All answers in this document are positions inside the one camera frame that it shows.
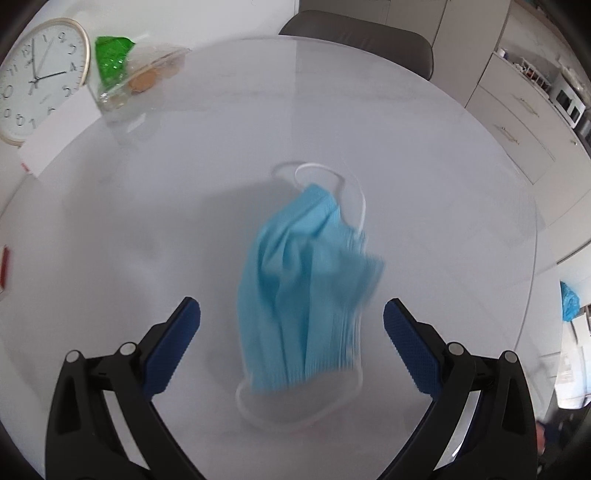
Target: dish rack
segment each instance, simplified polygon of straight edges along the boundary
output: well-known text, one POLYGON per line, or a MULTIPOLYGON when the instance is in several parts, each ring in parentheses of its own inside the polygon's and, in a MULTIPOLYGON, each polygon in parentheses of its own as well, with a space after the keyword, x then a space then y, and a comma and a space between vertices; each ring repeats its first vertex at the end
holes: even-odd
POLYGON ((521 57, 521 64, 519 67, 521 68, 521 73, 523 73, 523 75, 528 77, 533 83, 535 83, 546 93, 550 92, 552 84, 530 62, 521 57))

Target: kitchen cabinet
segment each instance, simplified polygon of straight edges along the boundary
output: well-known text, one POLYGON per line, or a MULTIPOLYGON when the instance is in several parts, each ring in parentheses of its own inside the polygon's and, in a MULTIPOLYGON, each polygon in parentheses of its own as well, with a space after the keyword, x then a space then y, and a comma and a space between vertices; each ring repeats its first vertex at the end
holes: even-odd
POLYGON ((491 132, 532 184, 554 164, 530 130, 484 88, 476 88, 466 109, 491 132))
POLYGON ((511 0, 447 2, 433 43, 431 82, 466 106, 501 36, 511 0))
POLYGON ((545 92, 493 54, 467 109, 532 183, 556 260, 591 239, 591 159, 545 92))
POLYGON ((433 45, 447 0, 391 0, 386 25, 418 33, 433 45))
POLYGON ((389 0, 300 0, 300 12, 320 10, 382 25, 386 23, 389 6, 389 0))

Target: clock hand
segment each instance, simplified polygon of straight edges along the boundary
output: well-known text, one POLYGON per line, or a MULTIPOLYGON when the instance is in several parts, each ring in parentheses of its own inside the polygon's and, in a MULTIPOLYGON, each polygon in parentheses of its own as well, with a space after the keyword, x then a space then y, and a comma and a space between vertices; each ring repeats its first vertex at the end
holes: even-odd
POLYGON ((64 73, 67 73, 67 72, 63 71, 63 72, 52 73, 51 75, 45 75, 44 77, 37 77, 37 80, 35 80, 35 83, 37 83, 39 80, 48 79, 49 77, 54 77, 56 75, 62 75, 64 73))
POLYGON ((31 63, 33 64, 33 78, 37 79, 37 70, 35 69, 35 37, 31 39, 31 63))
POLYGON ((47 49, 45 50, 45 53, 44 53, 44 54, 43 54, 43 56, 41 57, 41 62, 39 63, 39 71, 41 71, 41 69, 43 68, 43 64, 45 63, 45 59, 46 59, 46 57, 47 57, 47 52, 48 52, 48 51, 49 51, 49 49, 51 48, 51 45, 53 44, 53 41, 54 41, 55 39, 56 39, 55 37, 53 37, 53 38, 51 39, 51 41, 49 42, 49 45, 47 46, 47 49))
POLYGON ((33 94, 34 88, 38 88, 37 83, 39 83, 39 80, 48 79, 49 77, 54 77, 56 75, 63 75, 64 73, 67 73, 67 72, 63 71, 63 72, 52 73, 51 75, 45 75, 44 77, 37 77, 35 80, 30 80, 29 83, 31 84, 31 89, 29 90, 29 95, 33 94))

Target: chair backrest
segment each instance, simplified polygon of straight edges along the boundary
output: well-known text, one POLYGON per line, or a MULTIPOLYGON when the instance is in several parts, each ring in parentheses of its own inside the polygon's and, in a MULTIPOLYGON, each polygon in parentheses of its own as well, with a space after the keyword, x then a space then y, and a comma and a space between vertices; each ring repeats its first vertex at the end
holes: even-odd
POLYGON ((289 20, 279 35, 318 38, 359 48, 402 65, 427 80, 433 74, 431 45, 415 32, 306 10, 289 20))

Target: clock face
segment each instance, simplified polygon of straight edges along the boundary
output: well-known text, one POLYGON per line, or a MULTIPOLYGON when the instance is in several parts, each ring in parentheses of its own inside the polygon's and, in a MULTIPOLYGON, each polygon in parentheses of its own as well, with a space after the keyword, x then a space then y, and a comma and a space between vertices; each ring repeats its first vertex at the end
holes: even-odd
POLYGON ((86 33, 69 19, 46 22, 23 38, 0 70, 0 137, 25 141, 78 90, 89 58, 86 33))

